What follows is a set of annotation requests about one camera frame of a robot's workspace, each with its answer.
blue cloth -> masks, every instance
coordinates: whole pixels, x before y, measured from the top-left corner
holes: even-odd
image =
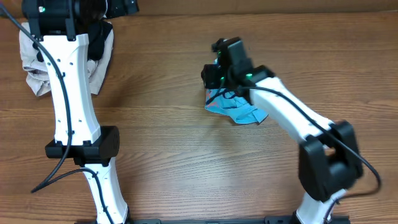
[[[216,95],[217,90],[206,90],[206,101]],[[214,99],[205,109],[218,114],[231,117],[237,124],[261,123],[267,118],[268,114],[255,106],[250,105],[243,97],[234,97],[234,93],[225,93],[225,98],[221,95]]]

white cloth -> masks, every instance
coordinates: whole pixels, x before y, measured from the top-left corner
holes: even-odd
[[[22,26],[30,31],[29,23],[23,22]],[[87,61],[87,75],[92,94],[97,95],[100,92],[102,83],[104,82],[106,68],[108,67],[113,50],[113,39],[114,35],[112,29],[105,40],[105,48],[102,58],[99,61]],[[37,60],[37,53],[39,51],[33,48],[33,41],[31,41],[22,31],[19,32],[19,47],[21,51],[22,68],[27,71],[27,84],[36,96],[48,93],[51,90],[51,87],[47,67],[44,62],[39,62]]]

wood grain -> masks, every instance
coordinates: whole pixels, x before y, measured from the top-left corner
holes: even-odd
[[[102,125],[117,125],[118,176],[134,218],[260,218],[291,214],[303,189],[297,144],[277,123],[237,126],[204,110],[200,72],[210,44],[241,36],[315,111],[356,128],[361,153],[384,188],[344,201],[353,223],[396,223],[398,209],[398,14],[125,17],[106,81],[93,102]],[[35,97],[21,69],[16,28],[0,20],[0,223],[95,219],[82,175],[30,194],[57,163],[50,95]],[[75,169],[71,160],[61,172]],[[353,192],[371,189],[365,172]]]
[[[5,0],[5,6],[23,17],[22,0]],[[379,12],[398,10],[396,0],[138,0],[137,16]]]

white arm casing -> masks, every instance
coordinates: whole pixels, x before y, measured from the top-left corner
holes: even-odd
[[[101,135],[100,125],[94,114],[90,86],[87,77],[88,35],[76,36],[68,41],[65,35],[45,35],[42,45],[56,61],[67,89],[72,119],[72,146],[81,146],[83,141],[94,143]],[[51,94],[55,110],[56,141],[63,145],[68,141],[67,114],[61,84],[49,59],[43,54],[49,73]]]
[[[256,85],[281,92],[294,103],[296,103],[297,106],[299,106],[321,127],[323,127],[325,130],[330,130],[330,124],[333,124],[333,122],[320,116],[303,104],[286,89],[279,78],[265,78],[257,82]],[[305,138],[309,135],[321,135],[322,132],[318,128],[314,127],[285,99],[264,90],[250,90],[250,97],[254,106],[268,112],[269,116],[276,120],[279,125],[288,132],[289,136],[297,143],[305,141]],[[300,220],[302,224],[323,224],[326,213],[328,212],[328,209],[332,205],[333,201],[342,197],[345,192],[345,189],[341,189],[340,191],[334,193],[325,203],[314,200],[311,198],[311,196],[309,196],[308,193],[305,193],[303,202],[296,211],[298,220]]]
[[[279,78],[265,78],[257,82],[256,85],[283,93],[326,130],[330,129],[330,124],[333,124],[332,121],[320,116],[291,94]],[[263,90],[250,90],[250,98],[254,106],[269,113],[269,116],[276,120],[288,132],[289,136],[298,143],[305,140],[308,135],[318,136],[322,133],[288,101],[273,93]]]
[[[68,41],[65,35],[45,35],[42,45],[56,61],[64,74],[63,81],[68,93],[70,114],[72,119],[72,146],[81,146],[83,141],[94,143],[101,135],[97,122],[87,75],[88,35],[76,36],[75,41]],[[55,110],[55,140],[67,144],[68,127],[65,112],[65,101],[55,69],[49,59],[43,54],[49,72],[51,93]],[[115,168],[115,158],[111,158],[109,166],[101,164],[86,164],[85,167],[98,172],[105,205],[114,223],[124,223],[127,217],[127,204],[120,192],[118,176]],[[100,202],[100,195],[95,179],[90,173],[85,173],[97,209],[97,223],[109,223]]]
[[[109,166],[103,167],[101,164],[86,164],[86,168],[98,172],[99,182],[101,184],[105,205],[108,207],[113,223],[124,223],[127,218],[128,207],[123,199],[119,187],[118,175],[116,173],[115,158],[113,157],[109,162]],[[109,224],[101,206],[100,195],[98,187],[91,173],[85,172],[86,179],[90,185],[91,193],[93,194],[95,206],[97,208],[97,223]]]

wooden table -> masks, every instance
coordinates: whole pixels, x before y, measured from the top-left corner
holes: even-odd
[[[382,192],[343,201],[353,223],[398,215],[398,14],[273,14],[123,17],[108,75],[93,97],[102,125],[121,132],[117,157],[134,218],[260,218],[301,203],[297,144],[277,123],[237,126],[207,112],[200,72],[220,37],[243,38],[309,107],[356,128],[362,155],[382,175]],[[0,20],[0,223],[95,219],[81,174],[30,194],[55,166],[49,94],[25,82],[17,29]],[[69,159],[59,174],[76,169]],[[375,187],[368,170],[352,192]]]

